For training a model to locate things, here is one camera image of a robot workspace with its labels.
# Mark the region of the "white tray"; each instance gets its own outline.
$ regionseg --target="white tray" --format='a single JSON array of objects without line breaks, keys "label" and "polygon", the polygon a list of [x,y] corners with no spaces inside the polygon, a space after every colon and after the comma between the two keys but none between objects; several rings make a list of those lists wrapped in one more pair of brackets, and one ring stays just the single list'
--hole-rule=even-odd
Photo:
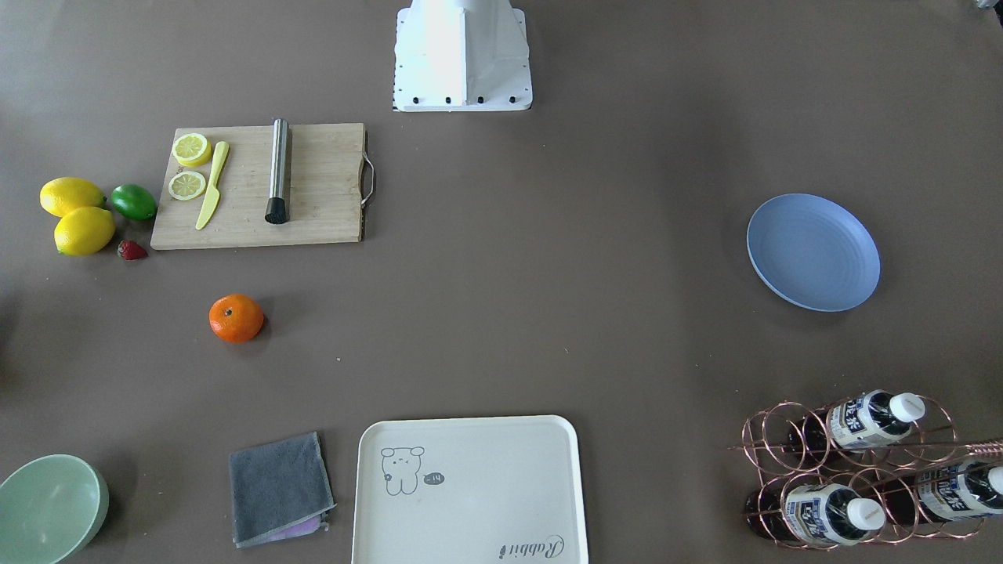
[{"label": "white tray", "polygon": [[589,561],[567,419],[381,421],[362,434],[353,564],[510,561]]}]

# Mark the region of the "wooden cutting board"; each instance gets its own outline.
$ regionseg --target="wooden cutting board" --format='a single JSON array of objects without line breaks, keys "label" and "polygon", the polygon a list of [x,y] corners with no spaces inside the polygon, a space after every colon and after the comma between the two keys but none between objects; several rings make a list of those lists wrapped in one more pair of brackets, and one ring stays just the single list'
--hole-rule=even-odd
[{"label": "wooden cutting board", "polygon": [[219,249],[357,242],[362,238],[363,123],[289,126],[289,222],[265,221],[272,169],[272,126],[186,127],[175,139],[199,132],[215,147],[230,144],[220,175],[220,204],[201,231],[195,222],[203,197],[182,202],[168,192],[178,173],[194,170],[209,179],[211,162],[188,169],[169,157],[149,245],[156,250]]}]

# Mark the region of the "lime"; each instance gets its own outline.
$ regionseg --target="lime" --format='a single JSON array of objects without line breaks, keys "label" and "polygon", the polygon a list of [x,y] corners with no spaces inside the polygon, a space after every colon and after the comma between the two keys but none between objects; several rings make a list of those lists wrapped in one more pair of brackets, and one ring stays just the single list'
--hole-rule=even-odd
[{"label": "lime", "polygon": [[141,186],[123,184],[111,191],[111,207],[122,216],[136,221],[156,215],[156,201]]}]

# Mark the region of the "bottle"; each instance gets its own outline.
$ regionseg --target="bottle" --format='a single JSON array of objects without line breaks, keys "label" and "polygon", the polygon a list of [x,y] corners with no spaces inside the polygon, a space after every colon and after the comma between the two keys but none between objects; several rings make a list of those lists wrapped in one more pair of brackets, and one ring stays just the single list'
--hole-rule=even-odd
[{"label": "bottle", "polygon": [[746,500],[745,511],[770,512],[762,519],[746,518],[760,537],[814,548],[852,546],[885,526],[881,504],[840,484],[798,486],[787,492],[782,505],[775,494],[756,492]]},{"label": "bottle", "polygon": [[[969,458],[891,482],[884,493],[889,513],[904,527],[1003,515],[1003,467]],[[923,509],[918,519],[917,501]]]},{"label": "bottle", "polygon": [[[806,453],[805,458],[817,463],[823,462],[822,453],[828,437],[831,437],[833,446],[841,449],[864,450],[893,445],[908,437],[913,430],[912,422],[926,412],[923,398],[915,393],[907,391],[892,395],[883,389],[876,389],[840,403],[827,413],[816,411],[818,418],[808,416],[794,424],[804,436],[804,441],[796,430],[791,429],[786,450],[798,453],[803,445],[804,450],[813,451]],[[825,421],[827,436],[818,419]]]}]

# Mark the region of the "yellow lemon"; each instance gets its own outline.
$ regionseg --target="yellow lemon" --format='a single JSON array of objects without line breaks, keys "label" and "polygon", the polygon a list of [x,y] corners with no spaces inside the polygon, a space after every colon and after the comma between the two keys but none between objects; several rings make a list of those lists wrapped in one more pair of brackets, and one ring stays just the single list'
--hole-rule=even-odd
[{"label": "yellow lemon", "polygon": [[111,212],[85,206],[59,220],[53,236],[60,253],[82,256],[100,251],[114,234],[115,220],[111,218]]},{"label": "yellow lemon", "polygon": [[198,167],[209,163],[213,156],[213,146],[202,133],[186,133],[175,142],[171,155],[182,167]]},{"label": "yellow lemon", "polygon": [[206,177],[196,171],[178,173],[168,183],[168,193],[175,200],[191,200],[206,192]]},{"label": "yellow lemon", "polygon": [[57,218],[84,206],[99,207],[104,200],[104,193],[93,183],[69,177],[45,183],[38,194],[42,208]]}]

